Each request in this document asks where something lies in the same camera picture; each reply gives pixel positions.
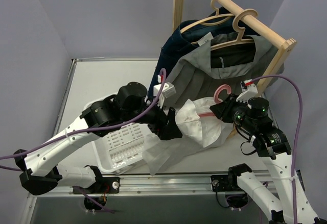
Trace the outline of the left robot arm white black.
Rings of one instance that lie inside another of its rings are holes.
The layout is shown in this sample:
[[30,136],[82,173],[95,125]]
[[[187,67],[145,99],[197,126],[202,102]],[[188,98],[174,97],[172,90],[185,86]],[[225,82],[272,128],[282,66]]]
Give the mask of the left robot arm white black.
[[176,93],[171,83],[154,86],[155,99],[147,104],[147,90],[138,82],[122,86],[116,94],[93,102],[68,127],[34,150],[17,150],[15,164],[22,171],[22,187],[32,195],[42,195],[57,186],[80,187],[99,193],[106,181],[96,166],[63,166],[61,161],[84,145],[120,130],[130,123],[146,124],[160,140],[181,138],[175,109],[164,112],[165,98]]

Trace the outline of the white pleated skirt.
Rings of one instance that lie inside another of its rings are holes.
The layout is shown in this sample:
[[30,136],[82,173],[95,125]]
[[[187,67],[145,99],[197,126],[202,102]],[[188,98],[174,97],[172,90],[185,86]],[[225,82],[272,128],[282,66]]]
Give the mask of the white pleated skirt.
[[187,100],[176,114],[181,138],[163,141],[154,134],[144,138],[142,158],[150,175],[165,171],[186,156],[224,144],[232,131],[232,124],[210,114],[209,108],[215,104],[212,97]]

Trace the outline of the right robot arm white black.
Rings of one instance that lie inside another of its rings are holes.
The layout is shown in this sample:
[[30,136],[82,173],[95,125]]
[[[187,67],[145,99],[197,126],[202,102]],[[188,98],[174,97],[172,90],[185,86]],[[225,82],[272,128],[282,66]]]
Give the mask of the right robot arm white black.
[[288,139],[268,116],[269,102],[261,97],[241,103],[231,94],[210,110],[223,122],[245,131],[258,157],[267,167],[277,191],[271,193],[245,163],[230,167],[227,184],[245,191],[270,223],[326,223],[311,207],[297,174],[292,169]]

